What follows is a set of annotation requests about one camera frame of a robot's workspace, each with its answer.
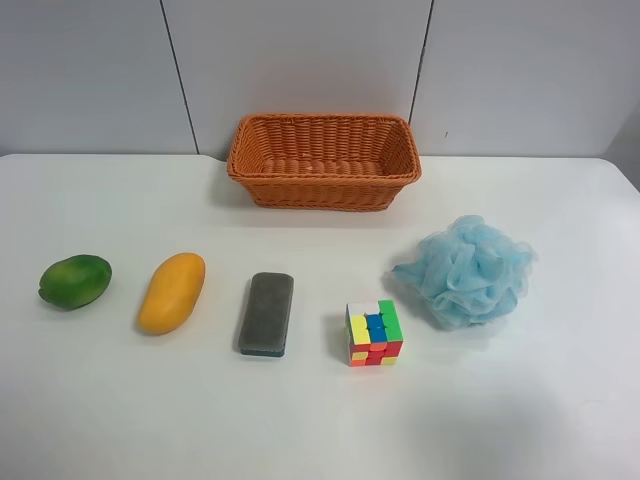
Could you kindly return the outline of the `green lemon fruit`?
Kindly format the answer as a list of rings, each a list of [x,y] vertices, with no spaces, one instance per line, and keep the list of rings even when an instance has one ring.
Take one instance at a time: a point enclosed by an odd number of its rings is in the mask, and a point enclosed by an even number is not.
[[[38,294],[46,303],[71,311],[97,300],[111,278],[112,267],[107,260],[96,255],[74,255],[45,270]]]

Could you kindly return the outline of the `multicoloured puzzle cube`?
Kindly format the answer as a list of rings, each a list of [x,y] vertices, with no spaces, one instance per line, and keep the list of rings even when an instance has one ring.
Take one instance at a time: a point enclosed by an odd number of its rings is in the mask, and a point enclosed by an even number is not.
[[[345,329],[350,367],[396,364],[404,335],[392,300],[347,303]]]

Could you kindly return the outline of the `grey whiteboard eraser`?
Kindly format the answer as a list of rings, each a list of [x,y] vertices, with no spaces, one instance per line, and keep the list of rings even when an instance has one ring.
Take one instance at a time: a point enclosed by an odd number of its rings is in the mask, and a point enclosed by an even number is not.
[[[243,355],[282,357],[294,291],[285,273],[259,272],[250,282],[237,346]]]

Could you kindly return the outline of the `yellow mango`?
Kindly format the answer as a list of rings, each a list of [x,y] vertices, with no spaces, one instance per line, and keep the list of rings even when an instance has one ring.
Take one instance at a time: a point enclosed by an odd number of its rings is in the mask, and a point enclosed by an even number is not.
[[[164,335],[181,327],[195,308],[205,276],[205,261],[195,253],[166,259],[151,278],[137,328],[147,335]]]

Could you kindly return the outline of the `blue mesh bath sponge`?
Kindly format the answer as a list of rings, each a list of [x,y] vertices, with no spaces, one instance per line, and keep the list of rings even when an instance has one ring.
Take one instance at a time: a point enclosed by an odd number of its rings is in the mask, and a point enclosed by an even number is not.
[[[478,215],[421,240],[391,274],[441,330],[486,325],[511,314],[528,291],[536,253]]]

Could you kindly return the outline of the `orange woven basket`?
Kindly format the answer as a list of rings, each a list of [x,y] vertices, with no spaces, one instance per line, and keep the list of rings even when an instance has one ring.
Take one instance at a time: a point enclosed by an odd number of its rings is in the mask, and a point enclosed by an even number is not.
[[[240,121],[227,173],[260,207],[375,212],[422,170],[401,117],[262,113]]]

